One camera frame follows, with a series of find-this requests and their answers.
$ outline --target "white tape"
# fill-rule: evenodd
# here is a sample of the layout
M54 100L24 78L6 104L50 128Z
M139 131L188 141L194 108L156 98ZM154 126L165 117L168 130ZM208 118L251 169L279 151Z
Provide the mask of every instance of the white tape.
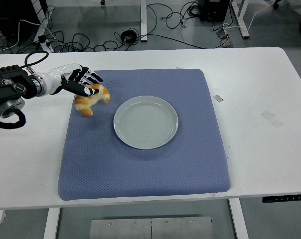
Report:
M277 119L277 117L273 113L269 111L264 111L261 115L277 128L284 124L279 119Z

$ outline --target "tape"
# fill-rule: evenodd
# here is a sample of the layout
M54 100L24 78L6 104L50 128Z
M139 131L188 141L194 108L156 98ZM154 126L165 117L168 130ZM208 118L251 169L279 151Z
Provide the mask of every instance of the tape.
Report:
M269 111L264 111L261 115L277 128L284 124L279 119L277 119L277 117L273 113Z
M216 101L218 102L222 102L223 99L219 96L219 95L215 95L214 98L216 99Z

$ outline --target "plate rim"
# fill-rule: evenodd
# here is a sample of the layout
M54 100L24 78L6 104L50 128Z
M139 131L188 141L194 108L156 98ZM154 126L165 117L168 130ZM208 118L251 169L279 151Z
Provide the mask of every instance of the plate rim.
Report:
M156 147L146 147L146 148L145 148L145 147L136 147L136 146L130 144L129 142L123 140L123 139L119 136L118 131L116 130L115 118L116 118L116 115L117 115L118 112L119 112L119 109L120 109L124 104L126 104L127 102L132 101L132 100L135 100L135 99L137 99L137 98L156 98L157 100L163 101L163 102L165 102L165 103L167 104L167 106L169 106L169 107L172 109L172 111L174 112L174 115L176 115L176 123L175 123L175 126L176 126L175 128L176 128L176 129L174 130L174 133L171 135L171 137L170 137L168 140L165 140L162 144L160 144L160 145L158 145L158 146L156 146ZM143 149L143 150L155 149L155 148L159 148L159 147L161 147L161 146L167 144L167 143L175 136L175 134L176 134L176 132L177 132L177 129L178 129L178 125L179 125L179 119L178 119L178 115L177 115L177 112L176 112L175 108L174 108L169 102L167 102L166 100L164 100L164 99L162 99L162 98L160 98L160 97L157 97L157 96L150 96L150 95L136 96L136 97L132 97L132 98L130 98L130 99L124 101L124 102L117 108L117 110L116 110L116 112L115 112L115 114L114 114L114 117L113 117L113 128L114 128L114 131L115 131L117 137L118 137L123 143L125 143L126 145L128 145L128 146L130 146L130 147L133 147L133 148L136 148L136 149Z

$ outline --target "white table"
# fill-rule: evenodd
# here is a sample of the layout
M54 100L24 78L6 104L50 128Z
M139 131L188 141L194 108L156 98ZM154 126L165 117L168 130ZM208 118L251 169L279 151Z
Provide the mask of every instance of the white table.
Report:
M0 67L22 65L24 58L0 55ZM52 53L33 69L48 72L73 62L93 70L201 69L228 157L231 188L214 194L62 201L57 185L73 100L63 91L26 100L26 125L0 129L0 209L301 194L301 79L282 49ZM240 206L239 200L230 202Z

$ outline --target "white plate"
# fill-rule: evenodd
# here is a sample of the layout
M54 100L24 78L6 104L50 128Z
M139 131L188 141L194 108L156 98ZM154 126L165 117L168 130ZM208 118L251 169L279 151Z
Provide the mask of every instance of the white plate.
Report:
M127 145L152 149L166 144L178 127L174 108L161 98L138 96L124 102L114 115L117 136Z

